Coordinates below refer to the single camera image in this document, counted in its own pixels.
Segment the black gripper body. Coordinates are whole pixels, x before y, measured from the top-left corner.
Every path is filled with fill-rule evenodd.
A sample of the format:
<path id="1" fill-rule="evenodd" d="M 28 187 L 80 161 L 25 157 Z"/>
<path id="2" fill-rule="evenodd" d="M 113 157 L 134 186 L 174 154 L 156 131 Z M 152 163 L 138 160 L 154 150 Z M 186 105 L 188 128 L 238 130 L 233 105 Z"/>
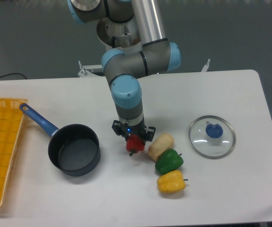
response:
<path id="1" fill-rule="evenodd" d="M 134 126 L 130 126 L 128 123 L 120 123 L 120 135 L 125 139 L 128 139 L 129 135 L 137 135 L 140 139 L 146 139 L 146 126 L 144 122 L 140 122 Z"/>

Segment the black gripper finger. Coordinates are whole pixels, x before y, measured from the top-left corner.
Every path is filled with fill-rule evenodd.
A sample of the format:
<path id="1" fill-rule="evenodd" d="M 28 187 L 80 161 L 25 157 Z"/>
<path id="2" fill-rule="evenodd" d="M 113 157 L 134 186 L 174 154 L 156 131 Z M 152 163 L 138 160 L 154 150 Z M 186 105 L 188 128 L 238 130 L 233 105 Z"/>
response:
<path id="1" fill-rule="evenodd" d="M 154 135 L 155 135 L 156 128 L 153 126 L 150 126 L 148 128 L 144 129 L 143 134 L 143 144 L 145 145 L 146 142 L 152 142 Z"/>
<path id="2" fill-rule="evenodd" d="M 120 121 L 114 120 L 112 129 L 117 136 L 122 136 L 126 140 L 126 129 Z"/>

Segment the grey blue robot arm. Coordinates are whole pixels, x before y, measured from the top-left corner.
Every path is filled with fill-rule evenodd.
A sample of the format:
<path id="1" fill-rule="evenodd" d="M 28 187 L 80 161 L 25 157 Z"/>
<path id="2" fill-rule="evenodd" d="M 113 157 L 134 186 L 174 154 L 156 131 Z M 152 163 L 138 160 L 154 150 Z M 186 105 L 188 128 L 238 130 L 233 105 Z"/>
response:
<path id="1" fill-rule="evenodd" d="M 169 42 L 156 0 L 70 0 L 71 14 L 82 23 L 106 22 L 106 32 L 114 26 L 136 23 L 141 50 L 126 53 L 112 37 L 112 49 L 102 56 L 103 73 L 111 90 L 119 119 L 112 128 L 126 140 L 137 135 L 143 143 L 152 141 L 155 127 L 146 127 L 139 78 L 167 72 L 181 64 L 178 45 Z"/>

